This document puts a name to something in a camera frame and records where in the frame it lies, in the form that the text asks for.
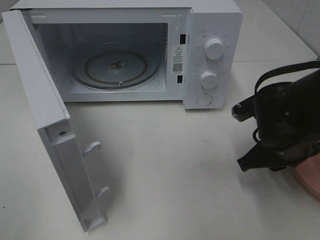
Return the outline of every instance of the microwave door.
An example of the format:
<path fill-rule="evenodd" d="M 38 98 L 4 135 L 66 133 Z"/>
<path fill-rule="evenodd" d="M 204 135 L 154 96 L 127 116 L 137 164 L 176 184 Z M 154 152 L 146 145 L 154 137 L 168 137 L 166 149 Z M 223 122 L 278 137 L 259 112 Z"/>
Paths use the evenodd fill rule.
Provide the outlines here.
<path fill-rule="evenodd" d="M 100 143 L 80 151 L 70 115 L 22 13 L 13 10 L 2 15 L 36 129 L 86 232 L 105 221 L 97 200 L 103 189 L 94 193 L 84 163 L 85 156 Z"/>

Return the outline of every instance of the warning label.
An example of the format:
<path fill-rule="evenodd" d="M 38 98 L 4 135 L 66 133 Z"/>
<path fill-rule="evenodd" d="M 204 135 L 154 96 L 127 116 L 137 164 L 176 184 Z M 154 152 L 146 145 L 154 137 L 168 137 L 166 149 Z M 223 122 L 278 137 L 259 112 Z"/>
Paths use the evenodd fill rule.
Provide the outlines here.
<path fill-rule="evenodd" d="M 172 73 L 183 75 L 184 74 L 184 60 L 185 60 L 185 45 L 172 46 Z"/>

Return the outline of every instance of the white microwave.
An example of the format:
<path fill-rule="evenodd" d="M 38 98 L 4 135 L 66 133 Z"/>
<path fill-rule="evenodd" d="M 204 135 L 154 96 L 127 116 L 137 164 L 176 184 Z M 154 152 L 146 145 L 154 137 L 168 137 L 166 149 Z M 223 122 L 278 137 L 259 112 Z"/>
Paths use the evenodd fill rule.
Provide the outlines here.
<path fill-rule="evenodd" d="M 242 13 L 232 0 L 20 0 L 2 14 L 36 128 L 84 231 L 105 221 L 64 102 L 221 108 Z"/>

